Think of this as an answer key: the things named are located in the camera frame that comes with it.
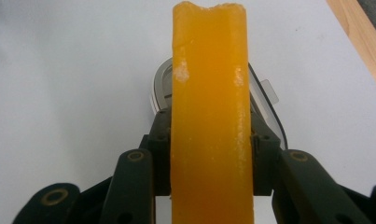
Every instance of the wooden edge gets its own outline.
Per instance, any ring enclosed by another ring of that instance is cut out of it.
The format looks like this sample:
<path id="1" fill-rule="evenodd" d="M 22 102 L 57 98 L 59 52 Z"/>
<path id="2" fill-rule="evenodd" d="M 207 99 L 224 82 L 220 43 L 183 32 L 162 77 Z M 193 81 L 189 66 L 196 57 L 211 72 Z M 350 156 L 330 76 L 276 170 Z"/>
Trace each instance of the wooden edge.
<path id="1" fill-rule="evenodd" d="M 356 0 L 327 0 L 344 32 L 376 81 L 376 29 Z"/>

